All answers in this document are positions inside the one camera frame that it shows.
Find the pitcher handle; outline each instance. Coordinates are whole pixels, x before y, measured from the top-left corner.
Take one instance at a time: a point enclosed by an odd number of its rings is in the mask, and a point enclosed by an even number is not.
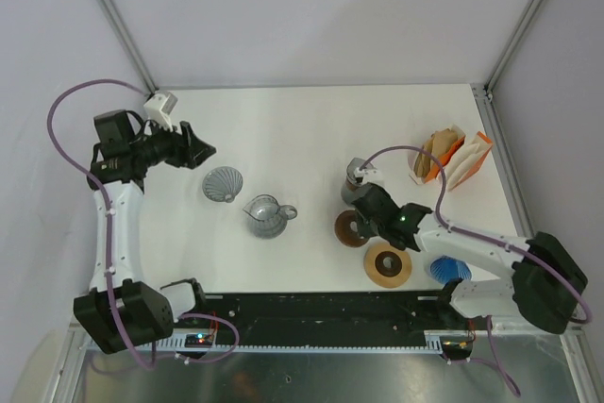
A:
[[[281,205],[280,208],[285,213],[285,217],[288,221],[295,219],[298,215],[298,210],[293,205]]]

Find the white table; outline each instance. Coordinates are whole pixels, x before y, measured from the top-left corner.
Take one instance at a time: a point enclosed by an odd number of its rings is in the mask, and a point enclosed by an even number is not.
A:
[[[195,170],[159,165],[149,171],[141,218],[145,281],[152,286],[195,277],[207,293],[351,292],[384,290],[362,266],[366,247],[341,245],[333,233],[345,168],[394,144],[421,144],[456,124],[468,137],[482,122],[468,85],[365,86],[175,91],[175,121],[186,120],[218,153]],[[386,189],[402,205],[433,207],[439,185],[417,186],[408,155],[374,161]],[[201,181],[229,165],[244,179],[231,204],[209,201]],[[273,240],[253,237],[243,206],[269,193],[298,208]],[[516,234],[495,163],[451,193],[444,213],[476,228]],[[410,251],[411,278],[400,290],[440,288]],[[474,279],[490,278],[476,268]]]

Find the glass pitcher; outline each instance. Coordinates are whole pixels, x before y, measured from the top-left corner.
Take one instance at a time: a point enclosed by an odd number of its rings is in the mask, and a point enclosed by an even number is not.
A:
[[[243,211],[249,216],[247,226],[259,238],[276,238],[287,226],[288,221],[295,219],[298,210],[292,205],[279,205],[277,200],[268,194],[259,195],[245,205]]]

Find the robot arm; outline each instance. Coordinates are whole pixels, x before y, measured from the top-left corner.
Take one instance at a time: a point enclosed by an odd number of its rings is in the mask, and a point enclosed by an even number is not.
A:
[[[172,335],[175,320],[204,304],[201,286],[194,279],[161,287],[144,284],[139,245],[139,215],[143,204],[143,181],[147,170],[161,162],[194,169],[216,149],[195,137],[191,125],[172,127],[169,110],[176,99],[158,93],[146,104],[153,120],[151,134],[135,134],[125,110],[94,118],[99,143],[94,146],[93,173],[105,186],[112,206],[111,278],[120,316],[134,345]],[[98,160],[98,153],[103,158]],[[97,243],[94,273],[89,293],[74,300],[74,316],[105,353],[126,348],[112,320],[106,273],[108,214],[98,188],[89,181],[97,212]]]
[[[435,259],[446,255],[499,277],[480,282],[454,280],[444,287],[449,304],[462,316],[522,316],[534,326],[556,334],[563,333],[572,319],[577,305],[573,295],[545,269],[521,255],[444,228],[428,207],[409,203],[399,208],[382,187],[373,183],[354,192],[352,205],[362,238],[379,236],[393,247],[427,253]],[[538,233],[527,240],[466,229],[497,237],[536,255],[561,273],[580,294],[587,285],[587,277],[551,235]]]

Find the white wall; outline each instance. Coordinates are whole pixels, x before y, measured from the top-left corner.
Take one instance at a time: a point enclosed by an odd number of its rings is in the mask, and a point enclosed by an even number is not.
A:
[[[115,0],[160,86],[483,82],[528,0]]]
[[[95,0],[0,0],[0,401],[51,329],[64,332],[72,298],[92,275],[95,221],[83,176],[55,153],[46,112],[83,80],[137,84]],[[140,99],[117,88],[91,89],[58,112],[59,138],[90,160],[92,116]],[[27,383],[40,385],[41,377]]]
[[[520,180],[540,229],[590,279],[587,332],[604,373],[604,0],[549,0],[495,90]]]

